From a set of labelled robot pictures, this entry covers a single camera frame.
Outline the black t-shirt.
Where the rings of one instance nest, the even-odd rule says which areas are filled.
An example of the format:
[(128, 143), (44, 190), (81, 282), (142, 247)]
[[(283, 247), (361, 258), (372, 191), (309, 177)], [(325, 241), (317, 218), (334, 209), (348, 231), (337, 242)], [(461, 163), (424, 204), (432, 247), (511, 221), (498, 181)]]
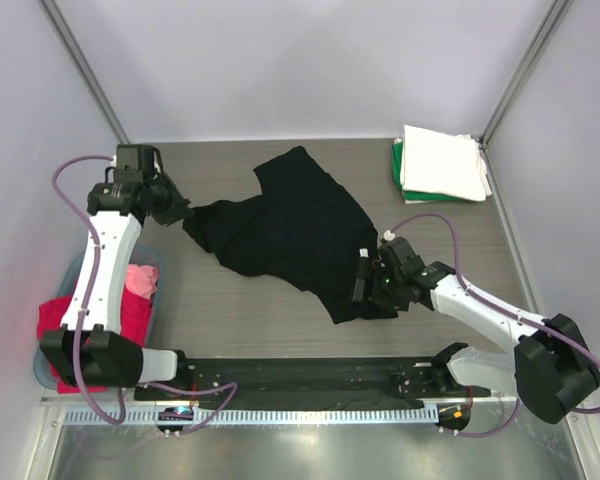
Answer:
[(354, 302), (359, 252), (377, 255), (377, 230), (359, 203), (297, 146), (254, 169), (259, 195), (194, 207), (182, 228), (223, 267), (282, 279), (318, 297), (331, 320), (392, 319), (369, 300)]

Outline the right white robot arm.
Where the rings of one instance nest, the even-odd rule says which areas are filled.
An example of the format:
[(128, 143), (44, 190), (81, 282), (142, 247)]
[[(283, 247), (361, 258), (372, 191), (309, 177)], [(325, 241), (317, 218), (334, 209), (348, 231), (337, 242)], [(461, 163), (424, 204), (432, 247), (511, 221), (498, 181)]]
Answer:
[(557, 424), (600, 387), (600, 367), (572, 319), (516, 308), (449, 265), (425, 263), (403, 237), (383, 241), (376, 258), (360, 249), (352, 299), (393, 312), (420, 304), (501, 348), (495, 354), (456, 344), (441, 351), (430, 379), (442, 395), (482, 387), (515, 396), (537, 418)]

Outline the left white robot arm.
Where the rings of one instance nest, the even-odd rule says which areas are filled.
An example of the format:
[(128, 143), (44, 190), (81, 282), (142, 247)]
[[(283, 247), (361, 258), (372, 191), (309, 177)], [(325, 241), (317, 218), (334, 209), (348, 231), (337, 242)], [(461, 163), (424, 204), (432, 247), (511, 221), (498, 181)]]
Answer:
[(157, 382), (170, 398), (185, 397), (193, 375), (175, 350), (148, 349), (122, 334), (121, 304), (136, 242), (147, 218), (163, 226), (182, 221), (189, 202), (166, 173), (159, 150), (121, 144), (80, 214), (88, 228), (82, 266), (59, 327), (40, 350), (72, 386), (133, 388)]

